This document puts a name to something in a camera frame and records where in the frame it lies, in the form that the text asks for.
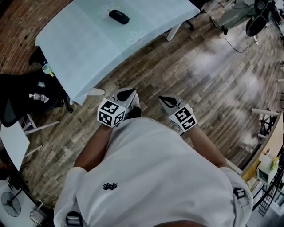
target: black embroidered logo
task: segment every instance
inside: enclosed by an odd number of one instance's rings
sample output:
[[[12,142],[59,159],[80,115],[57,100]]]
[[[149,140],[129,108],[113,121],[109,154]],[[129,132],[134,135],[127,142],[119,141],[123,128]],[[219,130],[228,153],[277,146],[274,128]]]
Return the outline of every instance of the black embroidered logo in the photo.
[[[108,190],[108,189],[114,190],[116,187],[117,187],[116,183],[113,183],[113,184],[110,184],[110,183],[103,184],[103,189],[104,190]]]

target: bottle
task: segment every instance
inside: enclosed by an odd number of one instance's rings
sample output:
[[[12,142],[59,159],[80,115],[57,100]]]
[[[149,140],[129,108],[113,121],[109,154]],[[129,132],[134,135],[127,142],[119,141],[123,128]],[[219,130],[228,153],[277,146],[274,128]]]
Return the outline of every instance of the bottle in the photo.
[[[30,98],[33,98],[34,100],[41,100],[41,101],[43,101],[44,103],[46,103],[46,102],[49,100],[49,98],[46,97],[46,96],[43,95],[43,94],[34,93],[34,94],[29,94],[28,96],[29,96]]]

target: shirt sleeve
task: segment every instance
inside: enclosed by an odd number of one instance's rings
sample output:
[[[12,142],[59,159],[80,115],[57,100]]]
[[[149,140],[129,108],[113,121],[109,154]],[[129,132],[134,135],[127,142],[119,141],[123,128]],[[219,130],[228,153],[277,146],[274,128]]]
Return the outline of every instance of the shirt sleeve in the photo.
[[[54,208],[53,221],[55,227],[63,226],[63,223],[66,222],[67,214],[73,211],[76,202],[77,186],[80,185],[86,173],[87,171],[81,167],[74,167],[68,172],[62,192]]]
[[[241,188],[245,191],[245,197],[240,198],[240,199],[237,198],[237,196],[233,194],[233,202],[234,202],[235,214],[236,214],[234,227],[244,227],[246,223],[248,222],[249,217],[252,213],[252,207],[253,207],[252,193],[250,192],[245,181],[235,171],[227,167],[221,167],[220,170],[230,180],[233,189]]]

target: black buckle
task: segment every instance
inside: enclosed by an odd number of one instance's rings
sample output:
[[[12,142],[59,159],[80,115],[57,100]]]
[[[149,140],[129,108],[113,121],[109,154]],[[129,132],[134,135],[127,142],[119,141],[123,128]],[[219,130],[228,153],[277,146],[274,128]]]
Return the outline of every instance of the black buckle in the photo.
[[[238,199],[245,197],[245,191],[241,188],[234,188],[233,193],[236,195]]]
[[[66,216],[66,224],[68,226],[83,226],[81,214],[76,211],[71,211]]]

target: cube with fiducial marker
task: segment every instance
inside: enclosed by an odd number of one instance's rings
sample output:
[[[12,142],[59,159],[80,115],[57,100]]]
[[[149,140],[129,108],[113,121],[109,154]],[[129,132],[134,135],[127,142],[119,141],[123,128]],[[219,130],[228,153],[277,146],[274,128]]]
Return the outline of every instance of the cube with fiducial marker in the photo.
[[[113,128],[125,118],[126,108],[106,98],[98,108],[98,121]]]
[[[186,132],[197,124],[197,120],[193,114],[193,111],[188,104],[180,108],[168,118],[175,126],[180,128],[183,132]]]

